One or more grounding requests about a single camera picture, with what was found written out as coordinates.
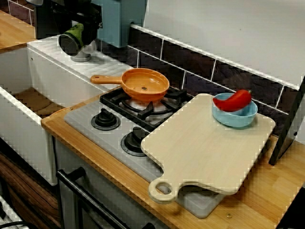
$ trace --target cutting board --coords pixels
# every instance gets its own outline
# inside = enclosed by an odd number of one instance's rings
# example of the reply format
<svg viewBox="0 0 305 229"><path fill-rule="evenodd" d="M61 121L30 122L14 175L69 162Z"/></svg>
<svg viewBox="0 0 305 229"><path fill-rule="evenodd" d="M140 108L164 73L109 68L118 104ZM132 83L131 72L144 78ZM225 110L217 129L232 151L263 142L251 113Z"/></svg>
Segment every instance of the cutting board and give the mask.
<svg viewBox="0 0 305 229"><path fill-rule="evenodd" d="M171 203L186 185L235 194L272 133L275 122L261 114L243 128L219 123L212 98L197 95L143 139L143 152L164 172L149 185L155 202ZM159 193L159 186L171 193Z"/></svg>

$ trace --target sink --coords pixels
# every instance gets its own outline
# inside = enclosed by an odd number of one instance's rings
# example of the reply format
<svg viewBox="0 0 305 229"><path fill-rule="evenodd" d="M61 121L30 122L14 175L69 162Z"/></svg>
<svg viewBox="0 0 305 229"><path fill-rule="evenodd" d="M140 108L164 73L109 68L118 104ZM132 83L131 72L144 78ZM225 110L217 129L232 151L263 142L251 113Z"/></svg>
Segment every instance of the sink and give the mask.
<svg viewBox="0 0 305 229"><path fill-rule="evenodd" d="M102 53L93 57L94 63L72 62L58 48L53 37L0 54L0 137L52 186L57 184L52 136L42 128L41 118L13 95L32 87L69 107L117 86L92 84L92 74L107 75L107 67L118 64L119 76L130 68Z"/></svg>

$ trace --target frying pan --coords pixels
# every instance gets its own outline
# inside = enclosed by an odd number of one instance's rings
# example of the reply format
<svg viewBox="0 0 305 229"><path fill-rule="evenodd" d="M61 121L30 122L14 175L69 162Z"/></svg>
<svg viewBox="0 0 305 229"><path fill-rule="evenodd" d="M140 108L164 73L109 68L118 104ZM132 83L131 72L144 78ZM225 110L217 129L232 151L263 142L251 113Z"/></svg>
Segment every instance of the frying pan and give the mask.
<svg viewBox="0 0 305 229"><path fill-rule="evenodd" d="M170 86L164 75L146 68L127 70L121 77L93 75L91 82L96 84L121 84L123 90L131 98L143 102L162 99Z"/></svg>

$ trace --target black grate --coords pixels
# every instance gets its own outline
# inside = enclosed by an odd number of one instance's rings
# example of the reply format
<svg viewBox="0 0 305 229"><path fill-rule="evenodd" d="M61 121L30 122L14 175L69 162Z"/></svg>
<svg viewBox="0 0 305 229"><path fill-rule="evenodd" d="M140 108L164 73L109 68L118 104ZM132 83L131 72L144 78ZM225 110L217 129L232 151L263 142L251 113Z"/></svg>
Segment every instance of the black grate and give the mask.
<svg viewBox="0 0 305 229"><path fill-rule="evenodd" d="M183 103L188 102L193 98L191 95L186 93L186 90L178 90L173 87L168 89L167 94L164 97L171 99L171 101L161 100L161 103L167 108L167 110L158 112L153 111L152 102L150 102L144 110L139 110L130 106L126 100L130 100L131 97L127 95L122 88L102 95L100 97L100 102L151 132L167 120L170 115L156 124L147 122L147 117L151 115L164 115L167 113L174 114L183 106Z"/></svg>

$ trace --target countertop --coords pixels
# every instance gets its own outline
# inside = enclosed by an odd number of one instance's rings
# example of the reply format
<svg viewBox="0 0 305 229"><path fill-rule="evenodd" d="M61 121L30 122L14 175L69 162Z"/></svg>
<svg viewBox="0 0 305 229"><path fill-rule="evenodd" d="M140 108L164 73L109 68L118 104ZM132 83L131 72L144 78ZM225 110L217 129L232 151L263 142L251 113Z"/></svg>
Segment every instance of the countertop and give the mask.
<svg viewBox="0 0 305 229"><path fill-rule="evenodd" d="M0 11L0 53L24 48L35 40L35 27Z"/></svg>
<svg viewBox="0 0 305 229"><path fill-rule="evenodd" d="M43 128L107 177L118 188L170 228L180 229L274 229L305 181L305 145L294 142L273 167L268 164L277 142L257 161L239 191L226 196L205 219L199 219L176 202L160 205L148 195L149 183L116 158L64 122L64 116L90 102L62 109L41 120Z"/></svg>

